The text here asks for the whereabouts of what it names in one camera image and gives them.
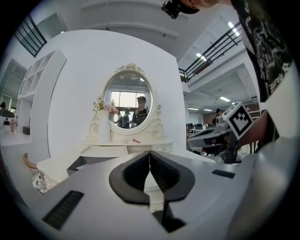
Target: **ceiling light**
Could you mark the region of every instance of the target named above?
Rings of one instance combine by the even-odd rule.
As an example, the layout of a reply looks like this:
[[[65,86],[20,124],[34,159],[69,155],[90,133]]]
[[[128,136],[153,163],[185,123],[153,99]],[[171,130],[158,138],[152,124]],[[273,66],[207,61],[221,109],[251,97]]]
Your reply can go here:
[[[240,33],[236,30],[236,28],[233,29],[233,32],[235,33],[236,36],[240,35]]]
[[[229,99],[225,98],[225,97],[220,97],[221,100],[225,101],[225,102],[230,102]]]
[[[233,28],[233,27],[234,27],[234,25],[233,25],[231,22],[228,23],[228,26],[229,26],[230,28]]]
[[[203,56],[201,56],[201,59],[202,59],[202,60],[204,60],[204,61],[206,61],[206,58],[205,58],[205,57],[203,57]]]

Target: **person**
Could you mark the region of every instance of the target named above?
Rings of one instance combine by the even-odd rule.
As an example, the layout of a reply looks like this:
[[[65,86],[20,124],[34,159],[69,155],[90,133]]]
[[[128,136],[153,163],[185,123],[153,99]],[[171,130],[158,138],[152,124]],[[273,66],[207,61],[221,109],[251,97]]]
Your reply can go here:
[[[6,103],[5,102],[2,102],[1,103],[1,105],[0,105],[0,107],[1,107],[1,110],[6,110]]]
[[[116,120],[114,123],[116,123],[117,126],[121,128],[122,127],[122,122],[121,122],[120,118],[122,118],[122,115],[121,115],[120,112],[118,112],[118,120]]]
[[[145,121],[146,117],[149,114],[149,110],[145,108],[146,98],[144,96],[138,97],[137,103],[138,109],[133,113],[132,116],[132,128],[141,125],[141,123]]]
[[[216,113],[217,113],[217,114],[216,114],[216,116],[212,119],[212,124],[211,124],[212,127],[215,127],[215,126],[216,126],[216,118],[219,117],[219,116],[222,116],[222,111],[223,111],[223,109],[219,109],[219,108],[216,110]]]
[[[293,60],[287,43],[278,30],[280,19],[271,1],[254,0],[173,0],[180,11],[194,14],[216,4],[233,6],[242,26],[242,40],[253,63],[260,102],[265,102],[289,71]],[[279,137],[275,125],[264,111],[239,141],[239,147],[259,141],[259,148]]]
[[[14,118],[15,114],[9,110],[6,109],[6,103],[2,102],[1,105],[1,110],[0,110],[0,116],[5,117],[5,118]]]
[[[127,129],[130,128],[129,114],[130,114],[129,111],[125,111],[125,115],[123,116],[123,119],[125,121],[125,126],[123,126],[122,128],[127,128]]]

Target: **vanity table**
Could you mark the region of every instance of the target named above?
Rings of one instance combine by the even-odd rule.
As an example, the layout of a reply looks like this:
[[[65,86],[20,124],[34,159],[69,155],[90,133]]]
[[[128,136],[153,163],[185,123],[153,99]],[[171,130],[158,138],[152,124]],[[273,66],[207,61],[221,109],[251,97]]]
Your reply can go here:
[[[135,94],[134,98],[136,96],[143,96],[146,99],[145,107],[150,110],[146,111],[144,107],[145,110],[141,111],[142,113],[147,113],[144,114],[142,122],[137,124],[136,127],[130,124],[131,128],[127,129],[117,125],[115,122],[118,118],[114,120],[114,116],[107,119],[107,121],[104,119],[104,122],[101,122],[99,120],[100,110],[98,103],[95,102],[93,104],[95,114],[89,126],[90,134],[80,144],[65,150],[64,154],[51,157],[37,164],[39,171],[45,175],[45,183],[48,189],[53,188],[69,177],[67,169],[79,157],[105,158],[106,161],[110,161],[112,158],[154,150],[171,153],[184,158],[215,163],[211,159],[173,147],[174,139],[164,135],[164,126],[160,119],[163,107],[157,103],[156,91],[144,71],[134,63],[129,63],[126,66],[122,65],[116,69],[108,82],[102,86],[99,95],[105,99],[105,102],[114,102],[122,117],[135,115],[138,122],[137,115],[143,117],[136,110],[138,107],[140,109],[140,105],[136,103],[135,107],[124,107],[120,101],[123,89],[126,90],[127,94]],[[107,124],[107,127],[110,129],[110,141],[102,142],[99,140],[98,127],[100,124]]]

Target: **black vent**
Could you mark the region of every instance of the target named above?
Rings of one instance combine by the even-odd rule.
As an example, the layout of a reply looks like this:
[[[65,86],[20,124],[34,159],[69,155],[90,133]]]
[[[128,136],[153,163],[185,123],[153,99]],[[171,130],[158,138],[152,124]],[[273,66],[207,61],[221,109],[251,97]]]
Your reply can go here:
[[[222,170],[214,170],[212,173],[215,175],[219,175],[221,177],[226,177],[226,178],[231,178],[231,179],[235,176],[235,173],[226,172],[226,171],[222,171]]]
[[[149,155],[145,155],[124,169],[124,180],[140,191],[144,191],[145,181],[149,174]]]
[[[43,221],[60,230],[75,209],[83,193],[70,191],[44,218]]]
[[[179,182],[179,171],[157,156],[151,155],[150,166],[152,176],[163,193]]]

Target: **gray device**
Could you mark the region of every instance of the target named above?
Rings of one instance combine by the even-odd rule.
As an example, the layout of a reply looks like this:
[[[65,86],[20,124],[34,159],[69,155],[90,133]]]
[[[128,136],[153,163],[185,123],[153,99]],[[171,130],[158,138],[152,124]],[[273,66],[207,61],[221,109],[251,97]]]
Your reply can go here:
[[[242,102],[233,104],[222,116],[216,117],[216,126],[187,140],[189,147],[202,147],[206,152],[219,154],[225,164],[237,161],[238,140],[251,128],[252,118]]]
[[[244,157],[240,165],[203,162],[164,152],[144,152],[129,161],[111,159],[72,174],[48,191],[31,213],[35,222],[44,223],[40,228],[45,234],[61,239],[240,239],[258,228],[285,194],[297,165],[294,156],[299,140],[271,142],[259,154]],[[164,193],[164,215],[172,221],[173,229],[151,214],[143,181],[136,181],[149,171],[147,157],[150,168],[164,165],[158,168],[162,173],[152,175]],[[126,169],[134,182],[132,178],[125,180]],[[177,188],[177,184],[186,182],[180,183],[175,174],[182,173],[181,169],[188,184]],[[118,184],[125,186],[124,181],[131,191],[123,192],[127,199],[114,189]]]

